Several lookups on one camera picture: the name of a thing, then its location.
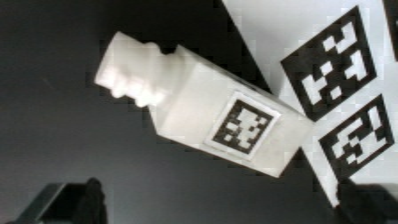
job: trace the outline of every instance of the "marker on white block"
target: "marker on white block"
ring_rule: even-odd
[[[160,136],[279,177],[313,121],[188,49],[164,55],[119,32],[96,84],[149,106]]]

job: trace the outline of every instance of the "black square pattern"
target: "black square pattern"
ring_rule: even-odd
[[[249,154],[272,119],[274,116],[270,114],[242,100],[236,100],[211,140]]]
[[[281,63],[306,115],[316,121],[377,77],[357,7]]]
[[[320,139],[339,179],[352,176],[395,144],[382,95]]]

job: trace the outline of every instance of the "white surface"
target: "white surface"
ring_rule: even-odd
[[[387,22],[384,15],[384,6],[380,0],[224,0],[235,23],[243,35],[270,89],[281,100],[302,111],[297,95],[293,93],[288,76],[281,66],[281,60],[299,49],[334,20],[345,15],[347,11],[359,6],[370,51],[373,55],[373,63],[377,70],[377,78],[359,90],[354,96],[334,108],[315,124],[311,137],[304,143],[304,152],[315,168],[315,173],[322,182],[325,193],[332,205],[338,205],[336,184],[338,179],[329,166],[325,153],[320,147],[318,139],[339,125],[341,121],[352,116],[363,105],[382,93],[387,107],[389,123],[393,128],[395,140],[398,139],[398,63],[393,57],[391,37],[387,32]],[[355,34],[345,30],[347,41],[336,43],[332,39],[323,43],[338,45],[343,50],[355,40]],[[357,78],[363,77],[363,65],[355,63],[355,67],[347,73],[354,75],[359,71]],[[307,80],[313,85],[315,93],[311,94],[316,101],[316,89],[323,85],[322,81]],[[377,159],[364,166],[363,170],[354,174],[357,183],[398,184],[398,145],[395,144],[384,151]]]
[[[279,177],[313,122],[268,93],[236,82],[181,46],[172,55],[160,55],[153,44],[140,44],[117,33],[96,83],[112,90],[114,97],[126,95],[140,106],[149,105],[158,135]],[[231,99],[240,99],[274,116],[249,156],[236,149],[208,144]],[[245,148],[247,136],[238,137]]]

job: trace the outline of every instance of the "dark background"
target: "dark background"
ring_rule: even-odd
[[[117,30],[268,89],[220,1],[2,1],[0,223],[48,183],[89,177],[110,223],[334,223],[302,152],[279,179],[259,175],[156,137],[146,109],[94,85]]]

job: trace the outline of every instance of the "black object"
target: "black object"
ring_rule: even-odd
[[[398,202],[380,185],[355,185],[345,180],[338,186],[339,210],[352,224],[396,224]]]
[[[11,224],[107,224],[101,183],[48,184]]]
[[[318,121],[377,77],[357,6],[281,63],[306,115]],[[354,74],[354,67],[364,74]]]
[[[375,136],[375,144],[363,143],[364,138],[371,139],[371,136]],[[343,145],[341,154],[334,149],[338,143]],[[354,175],[393,144],[395,138],[384,98],[382,95],[379,95],[320,139],[320,145],[338,179],[343,180]],[[373,152],[370,155],[364,154],[364,145]]]

